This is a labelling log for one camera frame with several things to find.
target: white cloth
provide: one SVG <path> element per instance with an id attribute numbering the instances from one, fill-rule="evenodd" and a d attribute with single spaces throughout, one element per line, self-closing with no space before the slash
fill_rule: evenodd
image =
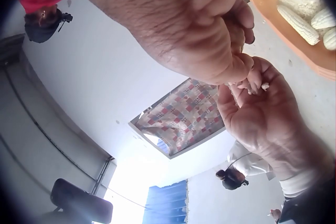
<path id="1" fill-rule="evenodd" d="M 318 183 L 318 181 L 331 179 L 335 172 L 334 164 L 330 164 L 330 160 L 328 158 L 322 160 L 321 163 L 325 164 L 324 167 L 332 166 L 332 168 L 325 169 L 324 172 L 317 169 L 307 169 L 300 171 L 297 175 L 289 179 L 280 180 L 280 185 L 282 187 L 284 196 L 288 198 L 294 198 L 303 193 L 306 189 L 310 188 L 315 183 Z"/>
<path id="2" fill-rule="evenodd" d="M 250 152 L 240 142 L 235 141 L 228 154 L 228 162 L 229 164 L 232 164 L 239 158 L 240 159 L 231 167 L 241 172 L 245 177 L 272 172 L 273 169 L 270 164 L 257 154 L 251 153 L 242 157 L 248 153 Z"/>

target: checkered cloth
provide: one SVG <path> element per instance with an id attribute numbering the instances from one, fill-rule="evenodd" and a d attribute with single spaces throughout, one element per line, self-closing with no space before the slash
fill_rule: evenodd
<path id="1" fill-rule="evenodd" d="M 169 155 L 173 155 L 224 126 L 216 100 L 216 86 L 188 79 L 146 111 L 136 127 L 144 134 L 162 139 Z"/>

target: orange tray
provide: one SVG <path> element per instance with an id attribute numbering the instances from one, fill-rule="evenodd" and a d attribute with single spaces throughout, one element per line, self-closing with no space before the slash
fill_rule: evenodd
<path id="1" fill-rule="evenodd" d="M 309 45 L 278 13 L 278 0 L 250 0 L 266 22 L 287 45 L 316 73 L 336 80 L 335 51 L 325 49 L 323 41 Z"/>

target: corn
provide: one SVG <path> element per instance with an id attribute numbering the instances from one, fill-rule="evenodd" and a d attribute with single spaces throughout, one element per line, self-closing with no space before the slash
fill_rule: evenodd
<path id="1" fill-rule="evenodd" d="M 319 35 L 312 26 L 304 21 L 299 15 L 288 9 L 286 6 L 278 5 L 277 10 L 280 15 L 300 34 L 304 40 L 310 45 L 315 45 L 319 42 Z"/>
<path id="2" fill-rule="evenodd" d="M 316 30 L 324 29 L 336 26 L 336 20 L 330 10 L 325 8 L 312 18 L 311 25 Z"/>
<path id="3" fill-rule="evenodd" d="M 333 51 L 336 50 L 336 28 L 332 28 L 323 36 L 323 44 L 326 49 Z"/>

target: camera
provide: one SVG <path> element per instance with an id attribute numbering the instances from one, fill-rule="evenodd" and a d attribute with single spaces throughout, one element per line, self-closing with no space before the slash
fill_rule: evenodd
<path id="1" fill-rule="evenodd" d="M 62 20 L 64 21 L 64 22 L 71 22 L 72 21 L 72 19 L 73 19 L 73 16 L 71 15 L 71 14 L 69 14 L 69 13 L 63 13 L 62 14 Z"/>

